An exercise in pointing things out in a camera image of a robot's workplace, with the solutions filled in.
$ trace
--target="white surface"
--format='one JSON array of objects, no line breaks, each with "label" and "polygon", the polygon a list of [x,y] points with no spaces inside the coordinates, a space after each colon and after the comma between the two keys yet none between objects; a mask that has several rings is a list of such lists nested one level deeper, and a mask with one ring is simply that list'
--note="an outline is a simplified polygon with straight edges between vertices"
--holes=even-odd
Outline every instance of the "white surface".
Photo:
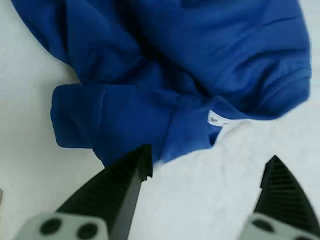
[{"label": "white surface", "polygon": [[[141,189],[130,240],[233,240],[253,210],[264,164],[277,154],[320,213],[320,3],[302,0],[313,44],[310,100],[270,122],[225,129],[211,150],[159,167]],[[90,150],[56,145],[55,86],[76,79],[0,0],[0,238],[55,210],[102,165]]]}]

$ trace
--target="blue fabric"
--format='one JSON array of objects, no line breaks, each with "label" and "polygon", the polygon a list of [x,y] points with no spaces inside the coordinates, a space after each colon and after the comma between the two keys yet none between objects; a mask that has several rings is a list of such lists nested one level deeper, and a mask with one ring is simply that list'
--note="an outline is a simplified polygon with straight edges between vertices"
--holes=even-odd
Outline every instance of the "blue fabric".
[{"label": "blue fabric", "polygon": [[309,96],[297,0],[13,0],[81,84],[58,86],[57,143],[109,165],[142,144],[153,161],[210,148],[230,119],[271,120]]}]

